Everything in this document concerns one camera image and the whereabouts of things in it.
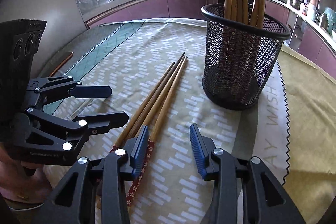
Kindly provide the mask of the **left hand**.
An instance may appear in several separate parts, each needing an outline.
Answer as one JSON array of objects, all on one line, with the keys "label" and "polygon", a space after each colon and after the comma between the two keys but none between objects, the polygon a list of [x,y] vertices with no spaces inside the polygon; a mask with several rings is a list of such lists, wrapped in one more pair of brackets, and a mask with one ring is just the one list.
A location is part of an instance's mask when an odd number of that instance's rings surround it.
[{"label": "left hand", "polygon": [[1,145],[1,194],[10,201],[42,203],[52,192],[43,165],[11,159]]}]

